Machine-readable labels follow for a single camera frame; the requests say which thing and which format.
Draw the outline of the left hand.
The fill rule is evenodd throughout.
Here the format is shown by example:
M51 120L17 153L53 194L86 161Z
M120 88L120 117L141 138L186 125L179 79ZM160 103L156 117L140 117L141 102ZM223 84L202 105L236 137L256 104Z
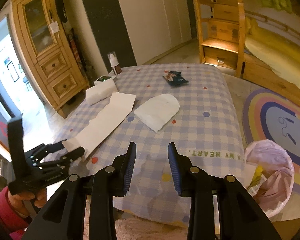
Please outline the left hand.
M30 212L25 206L25 201L30 201L34 199L34 205L37 208L42 208L47 202L47 189L43 188L37 193L30 191L24 191L19 194L12 195L10 190L8 190L8 201L12 209L21 217L29 217Z

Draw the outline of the red sleeve forearm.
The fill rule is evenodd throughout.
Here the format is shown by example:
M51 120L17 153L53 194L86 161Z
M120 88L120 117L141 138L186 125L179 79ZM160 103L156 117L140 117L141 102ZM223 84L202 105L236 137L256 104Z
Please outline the red sleeve forearm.
M8 187L0 192L0 224L12 239L21 239L29 226L29 217L19 215L8 200Z

